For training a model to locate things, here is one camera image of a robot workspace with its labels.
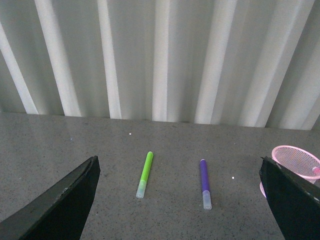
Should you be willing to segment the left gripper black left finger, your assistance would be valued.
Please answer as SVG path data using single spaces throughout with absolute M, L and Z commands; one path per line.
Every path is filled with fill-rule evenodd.
M 90 157 L 22 209 L 0 223 L 2 240 L 78 240 L 100 177 L 97 156 Z

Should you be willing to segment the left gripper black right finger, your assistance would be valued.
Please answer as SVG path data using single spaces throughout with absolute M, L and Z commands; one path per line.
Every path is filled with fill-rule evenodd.
M 259 171 L 269 208 L 286 240 L 320 238 L 320 188 L 272 158 Z

